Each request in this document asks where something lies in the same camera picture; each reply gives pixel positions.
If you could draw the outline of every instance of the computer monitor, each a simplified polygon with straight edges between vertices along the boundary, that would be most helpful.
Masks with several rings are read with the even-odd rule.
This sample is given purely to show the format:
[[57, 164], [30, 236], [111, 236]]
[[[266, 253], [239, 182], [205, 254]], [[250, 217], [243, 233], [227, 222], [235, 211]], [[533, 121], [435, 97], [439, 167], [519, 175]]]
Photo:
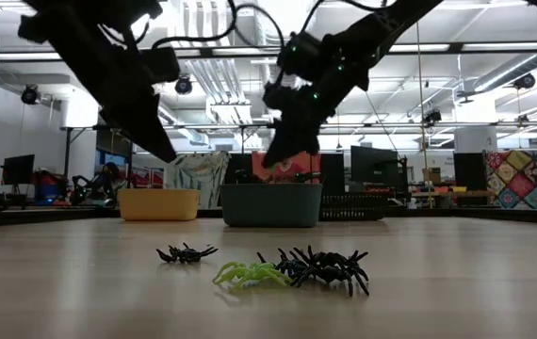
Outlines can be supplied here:
[[4, 185], [27, 185], [32, 183], [34, 154], [5, 159], [3, 165]]
[[352, 181], [399, 186], [398, 155], [395, 151], [350, 147]]

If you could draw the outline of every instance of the green toy spider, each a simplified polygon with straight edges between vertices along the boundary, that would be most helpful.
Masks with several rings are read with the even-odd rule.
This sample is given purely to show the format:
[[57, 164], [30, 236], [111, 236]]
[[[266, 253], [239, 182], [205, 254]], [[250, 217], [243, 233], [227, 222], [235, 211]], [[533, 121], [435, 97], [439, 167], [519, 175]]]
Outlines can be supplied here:
[[261, 281], [265, 278], [271, 278], [281, 286], [287, 286], [292, 282], [289, 277], [276, 270], [275, 265], [272, 263], [252, 263], [249, 267], [246, 267], [243, 263], [231, 262], [220, 269], [219, 274], [214, 277], [212, 283], [216, 285], [224, 282], [230, 283], [234, 278], [239, 278], [239, 281], [229, 289], [230, 292], [241, 290], [245, 282]]

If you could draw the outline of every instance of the wooden table surface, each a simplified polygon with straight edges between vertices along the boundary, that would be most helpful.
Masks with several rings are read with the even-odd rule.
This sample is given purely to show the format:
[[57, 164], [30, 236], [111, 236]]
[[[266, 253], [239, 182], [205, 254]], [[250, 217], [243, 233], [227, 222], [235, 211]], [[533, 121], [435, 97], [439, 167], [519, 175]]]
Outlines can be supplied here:
[[[220, 248], [163, 265], [156, 248]], [[352, 253], [368, 298], [344, 285], [271, 282], [229, 295], [233, 260], [303, 247]], [[390, 218], [308, 230], [231, 229], [219, 219], [91, 219], [0, 227], [0, 338], [537, 338], [537, 224]]]

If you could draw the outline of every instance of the plastic spider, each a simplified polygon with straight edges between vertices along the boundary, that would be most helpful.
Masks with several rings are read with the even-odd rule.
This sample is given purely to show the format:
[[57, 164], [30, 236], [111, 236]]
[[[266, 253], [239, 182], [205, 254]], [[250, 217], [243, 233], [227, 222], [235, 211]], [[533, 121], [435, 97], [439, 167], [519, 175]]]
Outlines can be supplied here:
[[[281, 273], [286, 273], [289, 276], [289, 278], [296, 279], [300, 277], [300, 275], [308, 268], [308, 265], [304, 263], [302, 260], [298, 259], [298, 256], [296, 256], [296, 253], [293, 251], [290, 251], [293, 259], [287, 258], [287, 254], [281, 249], [277, 249], [281, 253], [281, 262], [277, 265], [275, 265], [275, 269], [281, 271]], [[257, 252], [258, 258], [260, 258], [260, 261], [262, 263], [265, 263], [266, 260], [263, 258], [262, 254], [260, 252]]]
[[220, 269], [212, 283], [216, 285], [224, 282], [230, 283], [235, 278], [239, 278], [239, 281], [229, 289], [230, 292], [241, 290], [245, 282], [261, 281], [265, 278], [271, 278], [281, 286], [287, 286], [288, 283], [292, 282], [289, 277], [276, 270], [272, 263], [252, 263], [249, 267], [246, 267], [245, 264], [232, 262]]
[[212, 253], [215, 253], [219, 249], [215, 249], [213, 247], [208, 247], [206, 250], [203, 251], [196, 251], [194, 249], [190, 249], [189, 246], [187, 246], [186, 243], [183, 243], [185, 246], [184, 250], [180, 250], [178, 248], [168, 246], [170, 250], [170, 254], [164, 253], [161, 250], [156, 249], [157, 254], [159, 254], [160, 259], [167, 263], [174, 263], [175, 261], [179, 261], [181, 264], [184, 263], [199, 263], [200, 260], [202, 260], [202, 257], [205, 257], [207, 255], [210, 255]]
[[347, 259], [342, 254], [334, 252], [319, 252], [313, 254], [313, 250], [310, 246], [308, 247], [308, 256], [306, 256], [302, 250], [294, 249], [294, 251], [300, 255], [308, 265], [308, 268], [306, 268], [306, 270], [291, 283], [292, 286], [296, 285], [297, 287], [300, 287], [311, 275], [319, 277], [327, 284], [330, 284], [333, 281], [347, 281], [349, 294], [352, 297], [352, 277], [354, 277], [361, 285], [365, 294], [369, 295], [369, 291], [361, 277], [365, 278], [366, 281], [368, 281], [369, 278], [358, 265], [358, 261], [363, 259], [367, 255], [367, 252], [359, 255], [359, 251], [357, 250]]

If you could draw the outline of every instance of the ceiling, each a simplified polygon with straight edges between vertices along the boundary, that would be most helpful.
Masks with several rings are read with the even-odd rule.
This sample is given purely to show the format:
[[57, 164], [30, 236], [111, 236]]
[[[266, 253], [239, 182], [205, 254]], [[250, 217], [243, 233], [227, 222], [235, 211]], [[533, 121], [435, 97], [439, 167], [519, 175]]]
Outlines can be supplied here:
[[[260, 5], [266, 4], [267, 1], [283, 2], [284, 0], [256, 0]], [[381, 1], [369, 0], [363, 1], [363, 3], [378, 6]], [[27, 8], [0, 10], [0, 52], [52, 50], [48, 45], [32, 44], [17, 37], [20, 15], [27, 12]], [[283, 11], [272, 11], [270, 14], [275, 16], [277, 22], [286, 22], [293, 26], [300, 26], [299, 21], [303, 18], [303, 16], [296, 16], [293, 13], [287, 15]], [[212, 20], [216, 21], [218, 19], [216, 10], [214, 10], [213, 15]], [[325, 34], [336, 33], [347, 28], [364, 15], [366, 13], [360, 9], [335, 1], [327, 1], [317, 11], [315, 22], [309, 31], [320, 38]], [[201, 12], [198, 17], [200, 18], [198, 27], [202, 29], [203, 15]], [[241, 31], [246, 32], [249, 37], [255, 38], [257, 35], [256, 24], [260, 20], [253, 13], [247, 13], [239, 18], [238, 25]], [[213, 30], [215, 32], [217, 30], [216, 23], [213, 23]], [[397, 43], [537, 41], [537, 8], [528, 7], [524, 5], [523, 1], [517, 0], [446, 0], [420, 21], [419, 30], [419, 36], [417, 36], [416, 26], [412, 27], [403, 34]], [[141, 46], [151, 46], [155, 40], [167, 36], [168, 32], [170, 30], [167, 30], [166, 27], [155, 25], [155, 29], [150, 32]], [[235, 36], [229, 38], [229, 43], [234, 46], [243, 46], [242, 41]], [[417, 108], [420, 107], [422, 98], [425, 100], [438, 92], [441, 92], [437, 97], [439, 100], [432, 102], [432, 104], [442, 111], [445, 121], [452, 121], [454, 119], [453, 112], [460, 101], [453, 96], [454, 90], [460, 89], [457, 88], [456, 82], [459, 79], [479, 78], [515, 57], [518, 55], [488, 53], [462, 56], [386, 56], [369, 73], [369, 92], [364, 93], [360, 89], [353, 90], [338, 107], [338, 117], [334, 117], [329, 123], [375, 122], [377, 118], [373, 107], [380, 113], [379, 117], [382, 122], [406, 122], [410, 119], [409, 116], [413, 118], [420, 114], [421, 110]], [[259, 60], [258, 58], [236, 58], [234, 63], [245, 98], [250, 101], [251, 118], [254, 121], [265, 121], [270, 119], [270, 114], [264, 107], [261, 97], [264, 81], [267, 80], [265, 77], [267, 70], [266, 65], [263, 64], [265, 62], [262, 61], [261, 64], [258, 64]], [[182, 71], [194, 73], [194, 70], [191, 70], [191, 65], [192, 62], [181, 61]], [[68, 74], [72, 77], [72, 82], [77, 85], [77, 80], [72, 72], [61, 62], [2, 63], [0, 64], [1, 76], [9, 76], [2, 75], [4, 73], [10, 73], [11, 77], [21, 74]], [[537, 84], [537, 70], [532, 74], [535, 76]], [[193, 91], [189, 95], [178, 95], [172, 85], [167, 85], [162, 88], [163, 101], [179, 117], [180, 121], [213, 123], [206, 114], [208, 95], [204, 92], [201, 84], [197, 83], [194, 75], [192, 78], [194, 80]], [[514, 117], [517, 117], [519, 111], [523, 112], [537, 107], [537, 85], [532, 90], [520, 91], [519, 93], [515, 89], [499, 88], [489, 92], [488, 96], [496, 100], [496, 113], [499, 120], [512, 121]], [[442, 130], [436, 127], [431, 131], [437, 134]], [[513, 128], [501, 128], [499, 133], [512, 133], [514, 131]], [[417, 131], [409, 130], [407, 132], [415, 134]], [[537, 131], [534, 132], [530, 134], [530, 137], [537, 138]], [[340, 128], [328, 129], [324, 133], [371, 135], [383, 134], [383, 129]], [[439, 137], [450, 137], [451, 133], [447, 131], [440, 134]], [[176, 133], [173, 135], [171, 133], [171, 136], [181, 137]]]

